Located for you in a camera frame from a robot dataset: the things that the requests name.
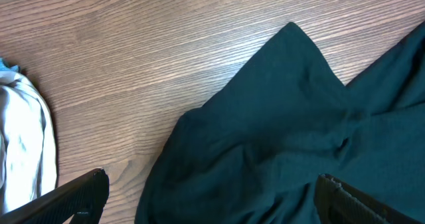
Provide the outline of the black t-shirt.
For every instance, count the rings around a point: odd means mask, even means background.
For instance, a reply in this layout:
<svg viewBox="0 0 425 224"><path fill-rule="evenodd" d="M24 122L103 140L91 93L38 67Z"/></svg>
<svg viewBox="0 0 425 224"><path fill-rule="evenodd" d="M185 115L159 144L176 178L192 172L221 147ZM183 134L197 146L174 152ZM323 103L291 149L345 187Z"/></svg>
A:
<svg viewBox="0 0 425 224"><path fill-rule="evenodd" d="M177 121L136 223L318 223L320 174L424 220L424 26L349 84L294 23Z"/></svg>

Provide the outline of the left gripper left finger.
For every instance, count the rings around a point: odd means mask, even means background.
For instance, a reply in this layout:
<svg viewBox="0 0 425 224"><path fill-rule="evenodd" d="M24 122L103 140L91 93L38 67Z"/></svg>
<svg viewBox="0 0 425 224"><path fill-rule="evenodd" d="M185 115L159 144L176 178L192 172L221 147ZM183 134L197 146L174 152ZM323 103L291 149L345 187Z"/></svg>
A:
<svg viewBox="0 0 425 224"><path fill-rule="evenodd" d="M109 197L109 177L96 168L1 216L6 224L98 224Z"/></svg>

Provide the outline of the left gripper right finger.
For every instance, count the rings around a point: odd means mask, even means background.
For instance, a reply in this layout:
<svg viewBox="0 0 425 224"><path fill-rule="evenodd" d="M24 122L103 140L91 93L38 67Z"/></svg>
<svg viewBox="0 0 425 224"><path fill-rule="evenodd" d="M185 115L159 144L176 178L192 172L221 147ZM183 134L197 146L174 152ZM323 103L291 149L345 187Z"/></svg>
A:
<svg viewBox="0 0 425 224"><path fill-rule="evenodd" d="M322 224L420 224L329 174L318 176L314 204Z"/></svg>

